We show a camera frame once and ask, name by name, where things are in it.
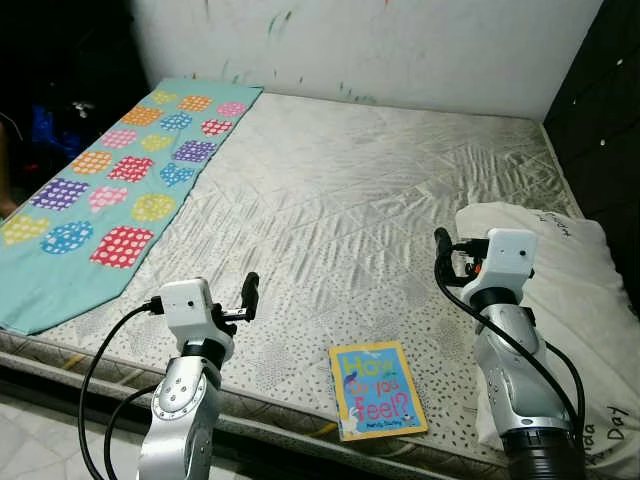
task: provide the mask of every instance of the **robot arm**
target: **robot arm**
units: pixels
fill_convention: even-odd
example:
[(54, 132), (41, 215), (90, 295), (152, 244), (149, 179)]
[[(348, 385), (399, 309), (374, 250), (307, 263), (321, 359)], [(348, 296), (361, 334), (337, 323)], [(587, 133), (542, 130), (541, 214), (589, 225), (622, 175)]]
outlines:
[[(492, 229), (488, 240), (452, 245), (446, 230), (438, 229), (436, 240), (436, 275), (446, 285), (462, 287), (465, 311), (484, 320), (476, 326), (474, 356), (487, 383), (512, 480), (584, 478), (584, 458), (576, 440), (579, 433), (574, 431), (581, 427), (572, 424), (565, 402), (526, 358), (549, 370), (546, 344), (533, 312), (519, 306), (522, 287), (533, 275), (535, 235), (527, 230)], [(453, 271), (449, 256), (454, 250), (473, 258), (467, 277), (457, 277)], [(487, 328), (487, 323), (498, 328)], [(514, 348), (498, 330), (522, 348)]]
[(218, 418), (220, 369), (233, 355), (237, 327), (252, 320), (258, 303), (258, 275), (242, 288), (242, 308), (222, 310), (201, 278), (172, 282), (160, 290), (169, 329), (182, 355), (167, 366), (151, 404), (152, 421), (142, 444), (139, 480), (209, 478), (212, 437)]

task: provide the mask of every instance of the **bed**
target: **bed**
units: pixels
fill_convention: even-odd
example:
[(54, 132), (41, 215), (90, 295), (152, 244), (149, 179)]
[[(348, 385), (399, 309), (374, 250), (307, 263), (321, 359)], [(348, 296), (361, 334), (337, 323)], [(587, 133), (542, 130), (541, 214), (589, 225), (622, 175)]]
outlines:
[[(390, 478), (503, 479), (474, 431), (471, 323), (433, 281), (433, 230), (491, 201), (581, 217), (536, 122), (262, 94), (125, 292), (36, 336), (0, 331), (0, 365), (77, 387), (111, 326), (163, 283), (203, 276), (232, 306), (253, 270), (258, 315), (223, 367), (220, 429)], [(430, 430), (341, 444), (327, 349), (391, 339)], [(135, 319), (94, 391), (157, 382), (176, 353), (162, 318)]]

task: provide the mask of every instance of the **tiled floor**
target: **tiled floor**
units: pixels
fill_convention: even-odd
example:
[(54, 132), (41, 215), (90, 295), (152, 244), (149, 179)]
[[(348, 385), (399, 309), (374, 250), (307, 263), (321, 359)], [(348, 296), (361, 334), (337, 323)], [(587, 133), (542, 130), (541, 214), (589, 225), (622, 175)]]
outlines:
[[(0, 394), (0, 480), (86, 480), (76, 419)], [(87, 440), (94, 463), (106, 478), (102, 465), (104, 426), (88, 423)], [(136, 478), (138, 452), (143, 437), (117, 431), (111, 445), (114, 469), (120, 480)], [(236, 474), (238, 464), (215, 458), (210, 478), (248, 480)]]

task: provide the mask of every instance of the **book cover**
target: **book cover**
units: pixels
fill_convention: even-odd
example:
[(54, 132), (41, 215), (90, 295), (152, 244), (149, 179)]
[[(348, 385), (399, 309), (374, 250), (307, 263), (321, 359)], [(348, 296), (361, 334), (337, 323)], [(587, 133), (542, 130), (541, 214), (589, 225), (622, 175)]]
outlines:
[(400, 343), (333, 347), (329, 357), (342, 441), (427, 431)]

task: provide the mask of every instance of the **teal blanket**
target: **teal blanket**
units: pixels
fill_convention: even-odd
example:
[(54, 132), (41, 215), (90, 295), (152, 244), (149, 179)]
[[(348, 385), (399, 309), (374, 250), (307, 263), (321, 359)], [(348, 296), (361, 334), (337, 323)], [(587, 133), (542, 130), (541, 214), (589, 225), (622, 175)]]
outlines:
[(37, 333), (122, 293), (261, 91), (164, 80), (47, 183), (0, 227), (0, 327)]

